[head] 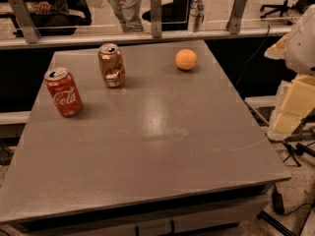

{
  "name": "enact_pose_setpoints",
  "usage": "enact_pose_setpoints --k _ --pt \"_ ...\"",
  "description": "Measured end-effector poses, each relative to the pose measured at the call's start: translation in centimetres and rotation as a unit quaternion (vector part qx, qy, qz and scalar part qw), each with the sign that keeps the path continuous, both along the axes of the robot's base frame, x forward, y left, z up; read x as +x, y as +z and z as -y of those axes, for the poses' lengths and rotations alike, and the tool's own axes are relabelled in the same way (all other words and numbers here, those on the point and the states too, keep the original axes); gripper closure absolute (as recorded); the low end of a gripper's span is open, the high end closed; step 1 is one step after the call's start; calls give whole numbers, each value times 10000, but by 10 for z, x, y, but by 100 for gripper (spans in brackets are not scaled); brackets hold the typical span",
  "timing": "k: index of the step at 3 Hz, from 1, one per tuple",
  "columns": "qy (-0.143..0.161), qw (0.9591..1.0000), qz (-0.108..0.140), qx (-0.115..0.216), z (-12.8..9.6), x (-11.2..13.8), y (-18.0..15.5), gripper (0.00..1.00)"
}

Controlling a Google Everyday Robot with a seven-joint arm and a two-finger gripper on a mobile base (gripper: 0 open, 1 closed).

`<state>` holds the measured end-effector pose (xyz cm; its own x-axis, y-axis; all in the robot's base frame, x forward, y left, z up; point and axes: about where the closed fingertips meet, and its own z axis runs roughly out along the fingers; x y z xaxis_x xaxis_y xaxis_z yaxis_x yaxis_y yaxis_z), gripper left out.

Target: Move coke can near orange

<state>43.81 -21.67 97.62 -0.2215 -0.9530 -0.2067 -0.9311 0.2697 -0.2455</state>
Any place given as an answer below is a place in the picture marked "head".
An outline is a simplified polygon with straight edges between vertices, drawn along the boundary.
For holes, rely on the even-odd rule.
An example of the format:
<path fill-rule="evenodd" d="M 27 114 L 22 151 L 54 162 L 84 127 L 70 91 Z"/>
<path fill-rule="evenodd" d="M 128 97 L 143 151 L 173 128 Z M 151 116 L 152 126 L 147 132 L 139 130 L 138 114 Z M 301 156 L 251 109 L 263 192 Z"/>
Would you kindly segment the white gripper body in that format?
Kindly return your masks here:
<path fill-rule="evenodd" d="M 295 73 L 315 74 L 315 5 L 311 5 L 291 27 L 284 60 Z"/>

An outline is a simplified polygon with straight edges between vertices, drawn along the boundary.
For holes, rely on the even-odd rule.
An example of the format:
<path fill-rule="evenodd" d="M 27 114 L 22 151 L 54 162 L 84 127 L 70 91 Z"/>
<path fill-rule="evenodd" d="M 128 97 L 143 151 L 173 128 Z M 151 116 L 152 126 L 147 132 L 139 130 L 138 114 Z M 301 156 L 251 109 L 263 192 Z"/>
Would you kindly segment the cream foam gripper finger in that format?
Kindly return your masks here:
<path fill-rule="evenodd" d="M 282 81 L 277 92 L 271 128 L 277 133 L 290 135 L 314 109 L 313 76 L 297 75 L 291 82 Z"/>

